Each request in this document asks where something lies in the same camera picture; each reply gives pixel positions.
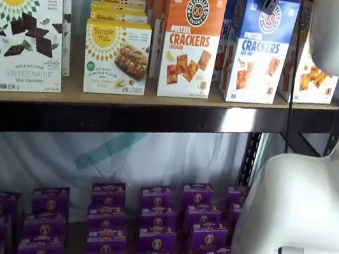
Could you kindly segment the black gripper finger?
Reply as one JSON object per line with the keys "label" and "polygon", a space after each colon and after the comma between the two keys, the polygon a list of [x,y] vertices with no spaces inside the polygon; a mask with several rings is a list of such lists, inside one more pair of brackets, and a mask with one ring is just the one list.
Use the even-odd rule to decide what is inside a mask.
{"label": "black gripper finger", "polygon": [[265,14],[271,15],[278,5],[280,0],[265,0],[263,5],[261,6],[261,11]]}

